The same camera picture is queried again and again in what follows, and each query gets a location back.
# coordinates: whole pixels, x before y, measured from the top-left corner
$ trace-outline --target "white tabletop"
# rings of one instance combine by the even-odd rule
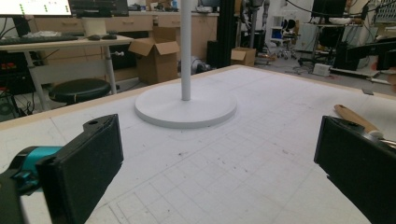
[[[144,89],[127,91],[0,123],[0,172],[25,147],[63,146],[84,122],[117,113],[124,163],[88,223],[369,223],[314,163],[318,131],[341,104],[394,140],[394,99],[239,66],[191,85],[233,94],[234,117],[160,128],[134,112]],[[50,223],[42,193],[23,201],[32,223]]]

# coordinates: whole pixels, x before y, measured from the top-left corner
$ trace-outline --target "keyboard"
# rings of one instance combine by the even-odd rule
[[[47,42],[58,42],[58,41],[68,41],[68,40],[78,40],[78,37],[73,35],[56,35],[56,36],[35,36],[35,37],[0,39],[0,46],[47,43]]]

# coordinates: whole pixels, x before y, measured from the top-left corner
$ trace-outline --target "white round base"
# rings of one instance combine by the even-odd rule
[[[229,93],[191,87],[191,99],[181,99],[181,85],[160,86],[140,94],[134,105],[137,116],[151,124],[176,129],[213,126],[229,119],[236,100]]]

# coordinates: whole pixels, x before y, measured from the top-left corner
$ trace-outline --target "white pole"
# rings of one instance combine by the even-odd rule
[[[183,0],[181,3],[181,99],[191,98],[191,3]]]

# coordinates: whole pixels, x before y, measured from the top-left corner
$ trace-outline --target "stool seat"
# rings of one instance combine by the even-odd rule
[[[102,79],[82,78],[56,85],[49,92],[49,98],[72,105],[106,96],[110,90],[110,84]]]

